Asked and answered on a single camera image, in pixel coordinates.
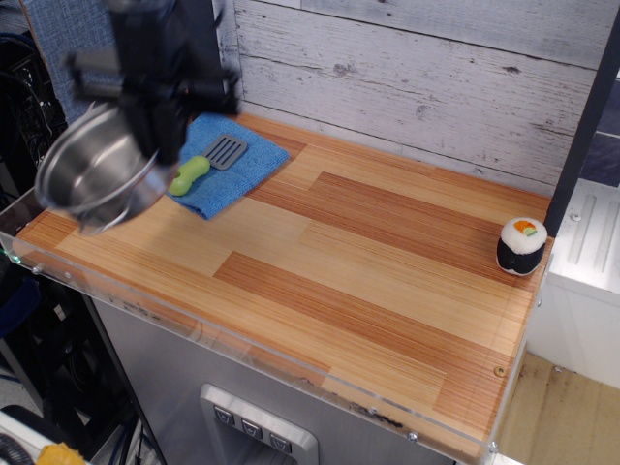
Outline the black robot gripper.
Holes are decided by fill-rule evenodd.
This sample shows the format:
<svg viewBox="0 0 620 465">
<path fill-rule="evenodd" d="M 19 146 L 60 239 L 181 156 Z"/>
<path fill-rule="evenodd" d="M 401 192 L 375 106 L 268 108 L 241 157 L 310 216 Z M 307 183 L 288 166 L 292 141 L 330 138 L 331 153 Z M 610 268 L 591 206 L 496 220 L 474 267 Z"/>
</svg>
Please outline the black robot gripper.
<svg viewBox="0 0 620 465">
<path fill-rule="evenodd" d="M 175 165 L 191 112 L 237 114 L 239 72 L 221 62 L 210 1 L 105 1 L 114 44 L 65 66 L 81 100 L 120 103 L 144 158 Z"/>
</svg>

